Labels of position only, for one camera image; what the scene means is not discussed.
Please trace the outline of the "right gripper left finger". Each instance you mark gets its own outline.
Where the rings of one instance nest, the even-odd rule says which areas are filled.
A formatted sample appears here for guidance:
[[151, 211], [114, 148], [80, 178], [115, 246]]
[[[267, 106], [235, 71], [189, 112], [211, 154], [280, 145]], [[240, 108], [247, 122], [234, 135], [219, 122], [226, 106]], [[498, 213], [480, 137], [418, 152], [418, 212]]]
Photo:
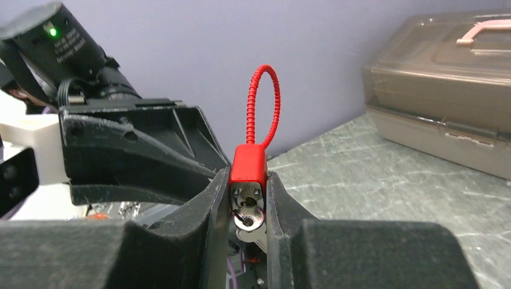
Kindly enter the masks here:
[[2, 288], [225, 288], [230, 205], [221, 170], [148, 228], [121, 220], [1, 223]]

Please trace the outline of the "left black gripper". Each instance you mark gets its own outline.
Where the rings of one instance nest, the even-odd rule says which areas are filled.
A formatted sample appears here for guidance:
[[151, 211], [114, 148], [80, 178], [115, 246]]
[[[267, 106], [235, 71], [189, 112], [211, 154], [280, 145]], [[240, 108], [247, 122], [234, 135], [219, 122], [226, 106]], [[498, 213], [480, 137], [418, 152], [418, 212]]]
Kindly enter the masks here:
[[75, 205], [184, 204], [230, 165], [202, 110], [183, 101], [89, 99], [58, 115]]

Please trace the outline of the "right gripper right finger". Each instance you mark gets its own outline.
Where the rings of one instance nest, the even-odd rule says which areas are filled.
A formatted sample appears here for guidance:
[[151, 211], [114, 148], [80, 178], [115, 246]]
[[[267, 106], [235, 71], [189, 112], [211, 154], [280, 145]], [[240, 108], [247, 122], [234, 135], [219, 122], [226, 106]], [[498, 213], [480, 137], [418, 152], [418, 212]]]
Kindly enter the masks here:
[[478, 288], [457, 238], [431, 222], [325, 220], [267, 181], [269, 288]]

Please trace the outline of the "silver key bunch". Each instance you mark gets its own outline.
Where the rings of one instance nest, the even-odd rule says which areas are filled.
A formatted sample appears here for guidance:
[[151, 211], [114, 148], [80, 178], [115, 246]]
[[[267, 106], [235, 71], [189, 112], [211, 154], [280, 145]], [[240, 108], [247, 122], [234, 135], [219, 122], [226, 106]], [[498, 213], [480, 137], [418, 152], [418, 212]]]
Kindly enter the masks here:
[[233, 220], [237, 227], [238, 239], [256, 244], [264, 253], [268, 252], [266, 217], [264, 211], [252, 197], [241, 201], [241, 207], [233, 210]]

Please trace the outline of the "red cable lock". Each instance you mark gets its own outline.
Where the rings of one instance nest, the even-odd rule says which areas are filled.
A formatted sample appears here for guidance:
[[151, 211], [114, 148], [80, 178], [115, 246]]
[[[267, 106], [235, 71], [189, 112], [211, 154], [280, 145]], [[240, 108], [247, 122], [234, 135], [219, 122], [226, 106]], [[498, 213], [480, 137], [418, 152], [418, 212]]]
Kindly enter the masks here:
[[[265, 139], [256, 143], [256, 96], [259, 82], [264, 73], [267, 73], [273, 83], [274, 113], [271, 127]], [[241, 188], [244, 184], [254, 184], [260, 192], [260, 200], [266, 195], [266, 181], [268, 178], [268, 166], [266, 161], [266, 148], [271, 144], [277, 132], [281, 112], [281, 92], [278, 76], [274, 68], [269, 64], [262, 64], [252, 75], [246, 105], [246, 141], [237, 146], [231, 167], [229, 186], [231, 190], [231, 207], [233, 210], [241, 208], [235, 192], [241, 196]]]

